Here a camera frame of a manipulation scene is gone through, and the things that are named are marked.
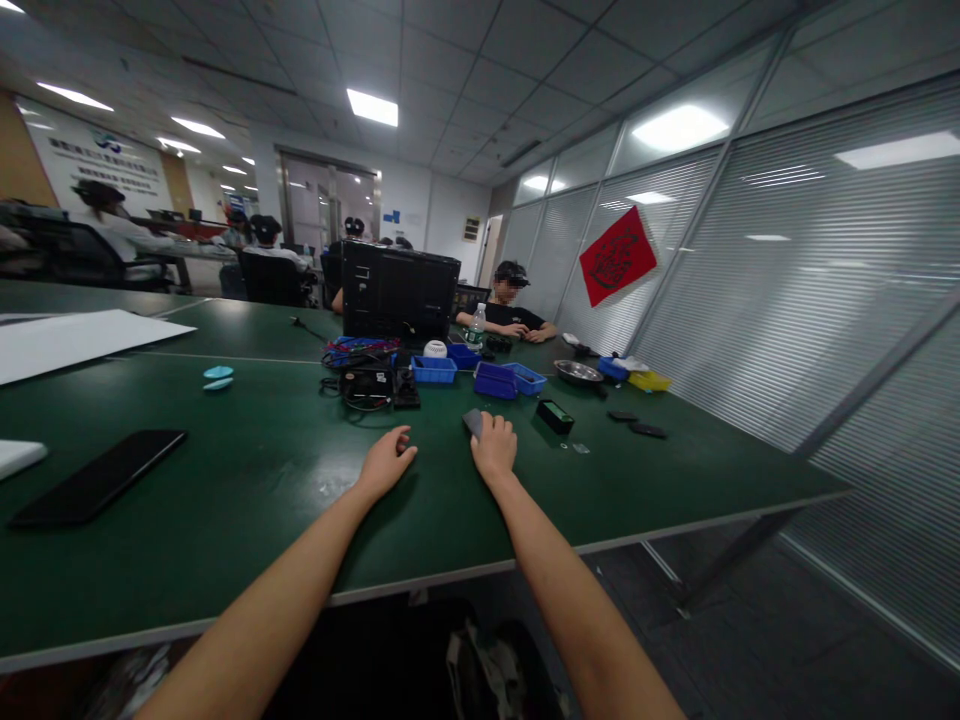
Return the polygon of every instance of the small blue basket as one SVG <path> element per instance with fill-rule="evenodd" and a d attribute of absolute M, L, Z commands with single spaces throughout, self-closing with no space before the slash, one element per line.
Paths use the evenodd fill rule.
<path fill-rule="evenodd" d="M 480 362 L 480 353 L 460 344 L 447 345 L 447 357 L 456 363 L 458 370 L 473 370 Z"/>
<path fill-rule="evenodd" d="M 520 363 L 507 363 L 500 367 L 512 368 L 517 374 L 517 389 L 524 395 L 539 395 L 547 379 Z"/>
<path fill-rule="evenodd" d="M 450 358 L 425 358 L 415 355 L 410 363 L 418 383 L 452 383 L 457 376 L 457 364 Z"/>
<path fill-rule="evenodd" d="M 501 400 L 515 400 L 517 397 L 517 373 L 513 368 L 492 363 L 477 365 L 477 378 L 473 391 L 492 395 Z"/>

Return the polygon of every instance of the ceiling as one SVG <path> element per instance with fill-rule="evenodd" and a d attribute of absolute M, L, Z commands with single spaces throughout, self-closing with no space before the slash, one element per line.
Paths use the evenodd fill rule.
<path fill-rule="evenodd" d="M 491 186 L 700 73 L 804 4 L 15 2 L 26 15 L 0 10 L 0 84 L 154 146 L 158 135 L 184 140 L 203 151 L 190 162 L 238 165 L 250 154 L 254 121 Z M 38 80 L 115 112 L 71 103 Z M 347 87 L 397 101 L 399 127 L 355 117 Z M 227 139 L 192 133 L 173 115 Z M 542 144 L 501 167 L 532 140 Z"/>

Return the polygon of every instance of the water bottle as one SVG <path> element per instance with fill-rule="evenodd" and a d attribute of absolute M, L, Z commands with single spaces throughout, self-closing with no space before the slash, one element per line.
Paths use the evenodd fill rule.
<path fill-rule="evenodd" d="M 473 322 L 464 333 L 467 348 L 473 352 L 480 352 L 483 348 L 483 333 L 487 329 L 487 304 L 477 303 L 477 311 L 473 314 Z"/>

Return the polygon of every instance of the red paper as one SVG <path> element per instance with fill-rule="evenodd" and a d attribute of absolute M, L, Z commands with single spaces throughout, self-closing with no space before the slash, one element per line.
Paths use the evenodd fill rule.
<path fill-rule="evenodd" d="M 596 307 L 656 266 L 657 256 L 634 205 L 580 256 L 590 307 Z"/>

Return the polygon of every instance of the smartphone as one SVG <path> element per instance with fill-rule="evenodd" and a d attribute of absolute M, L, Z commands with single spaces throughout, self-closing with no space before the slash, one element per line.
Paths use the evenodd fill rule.
<path fill-rule="evenodd" d="M 80 525 L 93 520 L 187 438 L 182 430 L 142 430 L 13 516 L 7 527 Z"/>
<path fill-rule="evenodd" d="M 657 428 L 653 425 L 644 425 L 643 423 L 630 423 L 630 429 L 638 435 L 649 435 L 650 437 L 667 439 L 667 433 L 663 428 Z"/>

